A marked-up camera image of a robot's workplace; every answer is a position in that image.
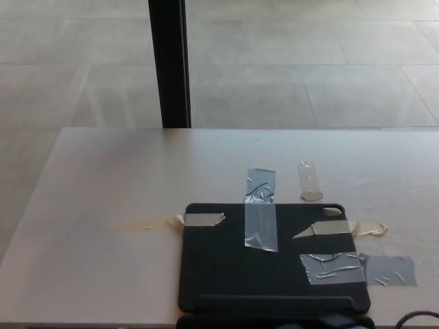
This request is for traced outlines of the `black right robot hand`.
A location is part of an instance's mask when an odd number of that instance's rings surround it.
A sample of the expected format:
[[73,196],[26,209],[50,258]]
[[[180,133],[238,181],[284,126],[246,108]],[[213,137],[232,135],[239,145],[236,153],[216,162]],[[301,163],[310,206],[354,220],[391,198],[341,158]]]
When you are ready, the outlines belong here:
[[319,319],[319,322],[324,328],[331,329],[351,329],[359,327],[354,319],[342,316],[323,317]]

